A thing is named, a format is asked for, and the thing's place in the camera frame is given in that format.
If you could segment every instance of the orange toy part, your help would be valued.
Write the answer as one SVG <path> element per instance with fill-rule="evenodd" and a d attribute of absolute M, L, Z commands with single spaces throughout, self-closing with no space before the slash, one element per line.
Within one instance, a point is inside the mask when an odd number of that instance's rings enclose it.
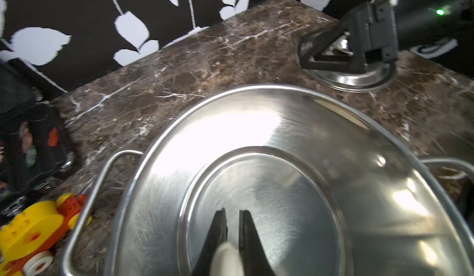
<path fill-rule="evenodd" d="M 56 127 L 54 127 L 49 133 L 48 145 L 51 147 L 58 145 L 58 130 Z"/>
<path fill-rule="evenodd" d="M 15 273 L 21 273 L 21 269 L 27 261 L 29 261 L 32 257 L 39 254 L 40 252 L 49 250 L 51 247 L 53 247 L 53 245 L 57 241 L 59 241 L 59 239 L 63 237 L 64 234 L 69 230 L 69 220 L 73 218 L 76 214 L 80 213 L 85 201 L 86 196 L 84 195 L 79 195 L 77 198 L 74 196 L 69 196 L 67 199 L 65 199 L 64 202 L 62 202 L 61 205 L 59 205 L 59 207 L 57 208 L 58 212 L 64 216 L 64 220 L 62 221 L 61 226 L 34 252 L 20 259 L 3 263 L 0 266 L 2 267 L 0 271 L 0 276 L 14 276 Z"/>

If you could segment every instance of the brown marble surface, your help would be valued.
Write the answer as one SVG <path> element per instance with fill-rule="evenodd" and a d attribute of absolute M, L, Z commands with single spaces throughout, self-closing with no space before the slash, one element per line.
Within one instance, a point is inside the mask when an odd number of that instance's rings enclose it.
<path fill-rule="evenodd" d="M 393 83 L 377 92 L 336 91 L 302 72 L 294 54 L 298 37 L 334 22 L 295 0 L 270 0 L 56 99 L 83 166 L 51 197 L 86 191 L 111 153 L 145 150 L 187 108 L 252 83 L 326 93 L 371 116 L 419 156 L 447 153 L 474 161 L 470 79 L 408 52 L 401 54 Z M 136 164 L 132 157 L 119 160 L 106 181 L 76 255 L 86 271 L 102 272 L 112 219 Z M 462 182 L 445 186 L 455 196 Z M 44 275 L 59 274 L 63 245 L 57 244 Z"/>

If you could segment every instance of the metal wire handle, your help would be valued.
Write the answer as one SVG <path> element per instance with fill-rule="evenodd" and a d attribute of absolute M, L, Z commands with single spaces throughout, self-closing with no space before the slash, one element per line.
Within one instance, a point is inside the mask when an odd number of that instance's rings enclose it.
<path fill-rule="evenodd" d="M 97 178 L 97 181 L 95 182 L 94 187 L 92 188 L 91 194 L 87 198 L 86 204 L 80 213 L 76 226 L 74 227 L 72 234 L 69 236 L 68 242 L 66 244 L 66 249 L 64 251 L 64 256 L 61 259 L 62 275 L 64 276 L 95 275 L 93 273 L 88 273 L 88 272 L 84 272 L 84 271 L 80 271 L 76 269 L 73 263 L 73 255 L 77 247 L 77 243 L 79 242 L 80 234 L 82 233 L 84 226 L 86 226 L 87 218 L 91 214 L 92 207 L 94 206 L 94 202 L 99 196 L 100 190 L 102 190 L 102 186 L 104 185 L 104 182 L 107 176 L 109 175 L 109 172 L 112 169 L 112 166 L 114 165 L 115 161 L 119 157 L 125 156 L 125 155 L 141 156 L 143 155 L 143 153 L 141 151 L 132 150 L 132 149 L 122 150 L 112 155 L 105 163 L 102 171 L 100 172 L 99 177 Z"/>
<path fill-rule="evenodd" d="M 474 184 L 474 165 L 462 159 L 447 156 L 426 156 L 419 160 L 425 165 L 450 164 L 462 168 L 469 175 L 469 179 Z"/>

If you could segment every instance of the black and white wallpaper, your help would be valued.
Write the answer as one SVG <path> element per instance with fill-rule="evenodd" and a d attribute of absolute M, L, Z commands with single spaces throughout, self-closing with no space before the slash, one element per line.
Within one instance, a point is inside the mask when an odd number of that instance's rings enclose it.
<path fill-rule="evenodd" d="M 0 60 L 46 99 L 264 0 L 0 0 Z"/>
<path fill-rule="evenodd" d="M 322 11 L 330 16 L 340 19 L 351 8 L 371 0 L 298 0 Z M 474 77 L 474 67 L 471 67 L 474 49 L 474 30 L 464 30 L 453 36 L 439 40 L 433 45 L 418 45 L 410 49 L 411 52 L 427 59 L 440 63 L 454 71 Z"/>

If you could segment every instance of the yellow toy car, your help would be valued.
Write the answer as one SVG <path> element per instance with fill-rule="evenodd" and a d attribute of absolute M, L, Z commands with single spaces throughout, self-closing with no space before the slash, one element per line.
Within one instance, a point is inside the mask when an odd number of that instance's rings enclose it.
<path fill-rule="evenodd" d="M 4 226 L 0 231 L 4 258 L 0 276 L 34 276 L 43 272 L 53 261 L 49 249 L 74 228 L 85 201 L 86 196 L 71 193 L 56 202 L 41 201 Z"/>

